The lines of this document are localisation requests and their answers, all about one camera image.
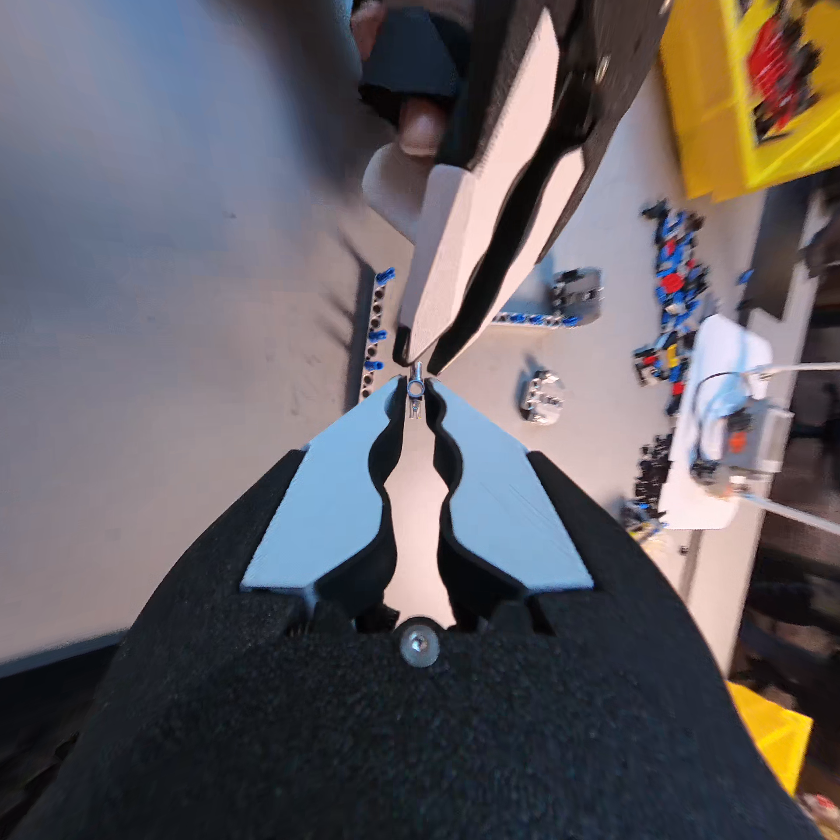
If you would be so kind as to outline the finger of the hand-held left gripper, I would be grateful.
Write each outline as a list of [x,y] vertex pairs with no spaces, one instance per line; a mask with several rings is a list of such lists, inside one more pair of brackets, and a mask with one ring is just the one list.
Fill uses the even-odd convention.
[[429,173],[393,360],[412,364],[455,324],[513,188],[553,116],[561,36],[550,7],[477,7],[474,63]]
[[453,325],[437,341],[428,371],[438,375],[457,359],[540,262],[541,253],[585,172],[580,145],[556,162],[539,153],[505,205],[490,246],[472,271]]

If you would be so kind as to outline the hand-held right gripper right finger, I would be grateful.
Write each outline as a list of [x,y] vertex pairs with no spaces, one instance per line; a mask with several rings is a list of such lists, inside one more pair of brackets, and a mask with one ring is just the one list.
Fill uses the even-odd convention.
[[425,386],[434,467],[446,486],[437,570],[456,620],[489,621],[503,603],[592,590],[532,451],[441,381]]

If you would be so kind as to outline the grey holed beam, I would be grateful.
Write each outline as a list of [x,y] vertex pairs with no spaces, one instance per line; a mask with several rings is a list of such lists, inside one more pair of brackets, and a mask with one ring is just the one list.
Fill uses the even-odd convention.
[[363,403],[373,392],[376,376],[385,368],[381,344],[389,338],[383,326],[386,296],[396,278],[396,268],[391,266],[377,271],[371,281],[368,302],[369,313],[362,331],[363,352],[360,363],[360,385],[357,403]]

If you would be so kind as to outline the grey desk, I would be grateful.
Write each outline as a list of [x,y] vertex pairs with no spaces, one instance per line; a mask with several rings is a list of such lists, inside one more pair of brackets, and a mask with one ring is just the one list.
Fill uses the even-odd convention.
[[2,2],[2,677],[114,644],[354,399],[409,244],[301,3]]

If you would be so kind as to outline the silver curved toy panel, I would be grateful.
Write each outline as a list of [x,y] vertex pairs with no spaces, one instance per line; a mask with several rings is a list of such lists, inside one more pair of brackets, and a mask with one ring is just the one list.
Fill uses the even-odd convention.
[[521,389],[519,411],[521,418],[533,425],[555,425],[563,410],[565,387],[551,370],[537,369]]

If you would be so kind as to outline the long grey beam panel assembly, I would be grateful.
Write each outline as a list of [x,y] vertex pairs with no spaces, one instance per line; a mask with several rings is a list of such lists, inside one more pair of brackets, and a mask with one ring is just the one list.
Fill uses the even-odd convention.
[[599,268],[566,270],[553,278],[550,311],[499,311],[490,325],[521,330],[580,328],[601,317],[602,297],[602,271]]

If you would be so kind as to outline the pile of colourful toy pieces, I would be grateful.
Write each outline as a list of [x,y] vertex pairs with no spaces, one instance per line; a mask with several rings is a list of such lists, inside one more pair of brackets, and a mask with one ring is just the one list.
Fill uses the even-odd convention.
[[709,265],[697,257],[697,236],[706,219],[672,206],[665,198],[643,208],[640,216],[655,223],[654,296],[659,321],[653,342],[633,353],[633,367],[641,386],[667,385],[665,414],[674,419],[686,389],[697,332],[718,310],[710,291]]

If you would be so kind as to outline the yellow plastic bin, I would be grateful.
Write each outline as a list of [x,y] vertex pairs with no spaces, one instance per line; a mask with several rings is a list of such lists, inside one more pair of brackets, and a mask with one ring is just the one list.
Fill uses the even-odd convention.
[[728,681],[727,687],[757,750],[784,790],[795,797],[811,740],[813,719],[782,708],[745,686]]

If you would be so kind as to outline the person's left hand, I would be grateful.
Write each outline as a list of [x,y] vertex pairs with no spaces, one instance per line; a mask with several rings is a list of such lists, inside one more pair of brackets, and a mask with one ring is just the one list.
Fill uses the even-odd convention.
[[353,2],[359,93],[401,151],[434,158],[469,70],[476,2]]

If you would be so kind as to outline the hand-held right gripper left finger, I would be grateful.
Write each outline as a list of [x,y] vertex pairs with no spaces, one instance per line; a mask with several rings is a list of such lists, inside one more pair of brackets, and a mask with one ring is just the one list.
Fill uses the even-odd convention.
[[358,617],[382,602],[396,569],[385,483],[403,449],[403,377],[313,438],[240,582]]

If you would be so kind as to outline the yellow printed toy box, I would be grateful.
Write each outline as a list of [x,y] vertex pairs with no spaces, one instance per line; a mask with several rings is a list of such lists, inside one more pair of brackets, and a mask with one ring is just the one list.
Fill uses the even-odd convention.
[[659,54],[688,197],[838,166],[838,2],[673,2]]

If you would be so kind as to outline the white base with battery box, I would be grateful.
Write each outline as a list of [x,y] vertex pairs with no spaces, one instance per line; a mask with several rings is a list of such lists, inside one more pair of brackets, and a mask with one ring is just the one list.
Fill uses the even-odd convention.
[[772,362],[769,341],[723,315],[707,318],[696,332],[685,389],[668,452],[669,469],[658,508],[669,531],[726,528],[739,509],[730,491],[714,496],[695,481],[695,456],[718,459],[724,418],[750,396],[764,397],[768,385],[751,374]]

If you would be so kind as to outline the pile of black toy pieces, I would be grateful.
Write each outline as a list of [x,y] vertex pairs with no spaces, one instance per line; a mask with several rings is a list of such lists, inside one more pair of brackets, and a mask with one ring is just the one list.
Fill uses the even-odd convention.
[[668,513],[661,499],[671,467],[673,436],[673,432],[657,435],[651,444],[641,447],[633,494],[622,504],[622,525],[640,545],[658,536],[667,524]]

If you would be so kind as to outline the grey motor block, orange part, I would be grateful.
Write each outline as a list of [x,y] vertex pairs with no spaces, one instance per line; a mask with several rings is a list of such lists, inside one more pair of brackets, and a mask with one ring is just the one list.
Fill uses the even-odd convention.
[[713,497],[749,494],[757,481],[781,470],[793,418],[770,399],[755,397],[728,415],[702,418],[690,477]]

